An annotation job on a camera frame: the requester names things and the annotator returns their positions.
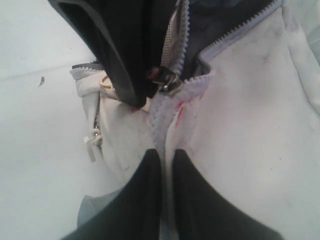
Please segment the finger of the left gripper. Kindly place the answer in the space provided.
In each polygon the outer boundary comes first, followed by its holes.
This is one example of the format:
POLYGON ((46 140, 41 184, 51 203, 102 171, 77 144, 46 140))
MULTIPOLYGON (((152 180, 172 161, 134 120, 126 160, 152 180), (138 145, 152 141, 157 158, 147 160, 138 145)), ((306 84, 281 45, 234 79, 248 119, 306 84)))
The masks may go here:
POLYGON ((142 108, 156 92, 147 72, 161 64, 175 0, 51 0, 85 42, 121 102, 142 108))

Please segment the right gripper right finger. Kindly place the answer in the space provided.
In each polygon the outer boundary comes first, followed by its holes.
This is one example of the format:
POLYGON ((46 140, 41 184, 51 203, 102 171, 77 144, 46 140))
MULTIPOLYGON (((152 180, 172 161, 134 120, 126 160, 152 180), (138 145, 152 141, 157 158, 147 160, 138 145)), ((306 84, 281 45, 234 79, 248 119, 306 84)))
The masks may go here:
POLYGON ((277 231, 224 199, 177 149, 172 163, 175 221, 181 240, 281 240, 277 231))

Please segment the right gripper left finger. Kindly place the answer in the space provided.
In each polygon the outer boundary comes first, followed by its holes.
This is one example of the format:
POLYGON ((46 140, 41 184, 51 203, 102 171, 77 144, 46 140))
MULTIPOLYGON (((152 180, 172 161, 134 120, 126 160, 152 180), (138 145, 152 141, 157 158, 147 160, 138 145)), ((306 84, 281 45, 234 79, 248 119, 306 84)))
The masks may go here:
POLYGON ((157 240, 162 212, 161 160, 148 149, 120 193, 67 240, 157 240))

